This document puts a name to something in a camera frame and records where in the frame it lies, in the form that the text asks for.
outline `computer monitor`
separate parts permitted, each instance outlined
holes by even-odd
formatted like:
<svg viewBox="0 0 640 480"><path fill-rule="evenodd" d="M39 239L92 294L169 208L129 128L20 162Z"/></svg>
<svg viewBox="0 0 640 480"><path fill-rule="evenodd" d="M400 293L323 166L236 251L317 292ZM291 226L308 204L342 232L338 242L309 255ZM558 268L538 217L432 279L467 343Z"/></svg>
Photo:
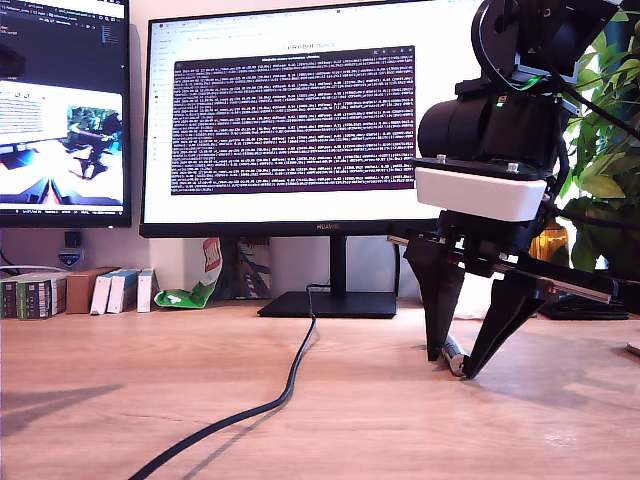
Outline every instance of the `computer monitor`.
<svg viewBox="0 0 640 480"><path fill-rule="evenodd" d="M128 0L4 0L0 19L0 226L130 226Z"/></svg>
<svg viewBox="0 0 640 480"><path fill-rule="evenodd" d="M330 236L317 312L392 316L393 293L346 294L344 239L435 225L414 189L416 119L479 76L478 3L151 20L141 235ZM308 312L304 293L273 305L261 314Z"/></svg>

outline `box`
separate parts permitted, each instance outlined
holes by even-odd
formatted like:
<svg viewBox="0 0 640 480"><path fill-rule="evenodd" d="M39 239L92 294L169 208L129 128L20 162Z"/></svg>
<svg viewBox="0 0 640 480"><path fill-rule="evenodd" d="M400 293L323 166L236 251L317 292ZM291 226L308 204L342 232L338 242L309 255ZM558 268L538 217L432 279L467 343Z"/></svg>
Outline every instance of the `box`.
<svg viewBox="0 0 640 480"><path fill-rule="evenodd" d="M96 278L114 270L116 267L99 267L69 273L67 275L67 313L89 313Z"/></svg>

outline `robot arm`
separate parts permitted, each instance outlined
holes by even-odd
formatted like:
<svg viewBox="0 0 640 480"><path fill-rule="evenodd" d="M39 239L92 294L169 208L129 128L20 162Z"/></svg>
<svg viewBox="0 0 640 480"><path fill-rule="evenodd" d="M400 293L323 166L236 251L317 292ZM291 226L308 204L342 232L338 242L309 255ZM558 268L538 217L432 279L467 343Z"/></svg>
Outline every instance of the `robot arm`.
<svg viewBox="0 0 640 480"><path fill-rule="evenodd" d="M604 303L640 293L640 285L541 262L527 253L553 216L546 205L569 171L562 135L578 112L560 93L576 83L579 58L619 3L485 0L472 25L482 77L457 84L456 100L434 105L422 118L423 158L415 161L418 199L445 210L437 232L395 232L390 241L407 246L405 258L420 284L429 360L455 357L454 373L460 376L474 378L500 345L560 292ZM508 261L513 256L517 262ZM473 351L461 357L448 332L466 272L484 277L499 272L504 279L494 281Z"/></svg>

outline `wooden desk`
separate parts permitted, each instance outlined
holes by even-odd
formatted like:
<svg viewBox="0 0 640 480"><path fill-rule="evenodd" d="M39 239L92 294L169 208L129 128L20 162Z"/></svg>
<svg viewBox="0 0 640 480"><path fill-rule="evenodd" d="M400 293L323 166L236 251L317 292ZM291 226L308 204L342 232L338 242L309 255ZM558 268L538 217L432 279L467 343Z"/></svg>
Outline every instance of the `wooden desk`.
<svg viewBox="0 0 640 480"><path fill-rule="evenodd" d="M277 397L309 321L257 308L3 320L2 479L125 479ZM423 318L320 319L284 409L151 478L640 478L640 321L532 319L460 381L427 363ZM469 349L479 327L452 333Z"/></svg>

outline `black device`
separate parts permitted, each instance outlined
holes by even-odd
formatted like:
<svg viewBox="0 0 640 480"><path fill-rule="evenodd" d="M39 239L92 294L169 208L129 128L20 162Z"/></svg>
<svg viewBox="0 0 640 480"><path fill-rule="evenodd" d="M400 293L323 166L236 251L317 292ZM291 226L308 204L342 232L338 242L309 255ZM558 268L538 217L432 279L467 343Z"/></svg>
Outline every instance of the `black device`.
<svg viewBox="0 0 640 480"><path fill-rule="evenodd" d="M0 227L130 226L128 0L0 14Z"/></svg>
<svg viewBox="0 0 640 480"><path fill-rule="evenodd" d="M418 144L427 158L415 161L418 196L447 210L436 232L395 232L390 240L407 245L405 257L420 283L429 360L442 355L465 273L504 274L494 280L491 306L462 362L466 378L562 292L638 311L637 284L528 254L531 240L557 213L553 201L569 172L562 134L577 110L560 93L572 93L577 61L618 3L485 0L471 28L483 75L457 84L458 98L434 105L422 119ZM450 189L465 187L467 197L434 191L438 180Z"/></svg>
<svg viewBox="0 0 640 480"><path fill-rule="evenodd" d="M439 209L415 197L416 112L477 75L474 12L387 1L152 20L141 235L328 236L317 315L393 316L393 292L347 292L346 238L435 228ZM260 314L307 316L307 302L290 292Z"/></svg>

